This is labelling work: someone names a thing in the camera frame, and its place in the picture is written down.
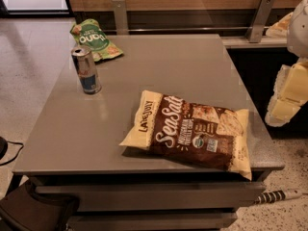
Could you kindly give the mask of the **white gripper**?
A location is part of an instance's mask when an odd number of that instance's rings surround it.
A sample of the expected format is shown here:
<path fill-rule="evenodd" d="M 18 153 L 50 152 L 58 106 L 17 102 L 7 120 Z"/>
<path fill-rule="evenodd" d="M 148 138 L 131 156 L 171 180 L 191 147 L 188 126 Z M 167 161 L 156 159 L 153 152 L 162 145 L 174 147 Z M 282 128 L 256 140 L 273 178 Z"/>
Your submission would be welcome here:
<path fill-rule="evenodd" d="M 282 65 L 277 73 L 273 96 L 269 100 L 265 122 L 271 127 L 289 123 L 308 102 L 308 60 L 300 58 L 292 66 Z"/>

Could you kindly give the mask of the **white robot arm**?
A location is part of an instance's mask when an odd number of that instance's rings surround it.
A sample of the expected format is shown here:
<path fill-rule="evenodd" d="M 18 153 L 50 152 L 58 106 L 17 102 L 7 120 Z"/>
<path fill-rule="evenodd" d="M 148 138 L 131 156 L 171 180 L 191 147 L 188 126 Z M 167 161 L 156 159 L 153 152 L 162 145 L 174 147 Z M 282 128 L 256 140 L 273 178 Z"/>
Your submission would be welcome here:
<path fill-rule="evenodd" d="M 281 127 L 308 101 L 308 0 L 270 26 L 266 35 L 285 38 L 288 51 L 298 57 L 292 66 L 283 64 L 279 69 L 267 107 L 266 124 Z"/>

